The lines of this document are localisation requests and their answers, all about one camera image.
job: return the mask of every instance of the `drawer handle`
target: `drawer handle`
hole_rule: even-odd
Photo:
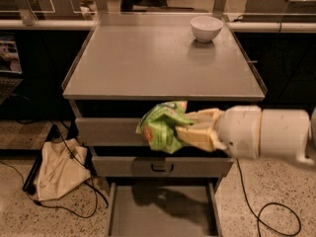
[[[174,170],[174,165],[171,164],[170,168],[167,169],[165,167],[155,167],[154,164],[151,164],[151,170],[154,172],[172,172]]]

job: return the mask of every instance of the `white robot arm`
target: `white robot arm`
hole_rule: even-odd
[[[219,118],[217,132],[231,157],[276,157],[316,170],[316,109],[310,119],[303,110],[237,106]]]

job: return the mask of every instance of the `gray tabletop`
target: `gray tabletop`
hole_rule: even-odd
[[[193,14],[104,15],[64,91],[75,100],[261,101],[229,29],[196,40]]]

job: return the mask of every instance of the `table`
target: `table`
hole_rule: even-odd
[[[233,159],[191,147],[173,155],[153,152],[135,134],[155,103],[252,103],[265,97],[229,29],[224,26],[213,42],[198,42],[190,26],[195,16],[104,15],[65,79],[63,95],[76,115],[80,137],[92,151],[97,174],[111,184],[107,236],[221,236],[214,192]],[[168,209],[173,196],[183,200],[172,205],[178,212]],[[181,209],[188,201],[197,208],[209,204],[208,213],[199,211],[204,223]],[[142,219],[131,221],[141,209]],[[154,216],[150,222],[161,222],[161,214],[158,219],[152,213],[157,210],[173,220],[173,228],[159,223],[154,224],[159,231],[152,224],[146,227],[143,220],[149,215]]]

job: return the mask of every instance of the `terrazzo floor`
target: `terrazzo floor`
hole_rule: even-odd
[[[42,140],[49,124],[19,124],[13,121],[0,122],[1,144],[6,141],[28,142]],[[65,134],[60,123],[58,127]],[[12,156],[0,151],[0,160],[21,172],[24,180],[29,175],[36,155]],[[304,170],[276,159],[240,160],[245,189],[249,203],[256,214],[268,202],[280,202],[297,213],[301,221],[301,231],[297,236],[316,236],[316,179],[315,170]],[[95,179],[95,187],[104,195],[101,179]],[[44,208],[35,205],[22,191],[23,181],[17,172],[0,164],[0,236],[105,236],[108,219],[105,202],[98,196],[95,214],[87,219],[80,218],[60,208]],[[215,195],[223,236],[259,236],[255,216],[245,202],[240,174],[235,162],[226,178],[221,182]],[[57,200],[44,202],[48,206],[65,206],[80,215],[88,216],[96,207],[94,192],[84,184]],[[262,217],[280,232],[294,233],[298,229],[297,219],[288,210],[279,206],[269,206]],[[262,236],[279,236],[261,225]]]

